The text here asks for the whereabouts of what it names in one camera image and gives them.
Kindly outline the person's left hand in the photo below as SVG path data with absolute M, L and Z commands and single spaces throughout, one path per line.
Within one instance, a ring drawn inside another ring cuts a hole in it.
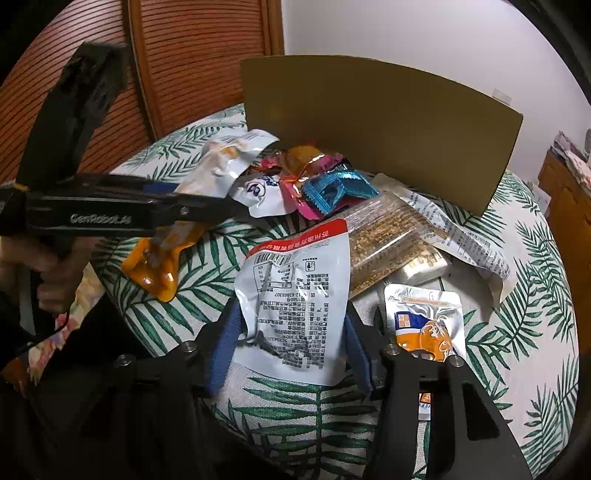
M 41 274 L 36 298 L 42 310 L 61 314 L 69 310 L 91 258 L 97 238 L 79 237 L 63 260 L 39 242 L 26 238 L 1 238 L 1 291 L 15 295 L 17 267 Z

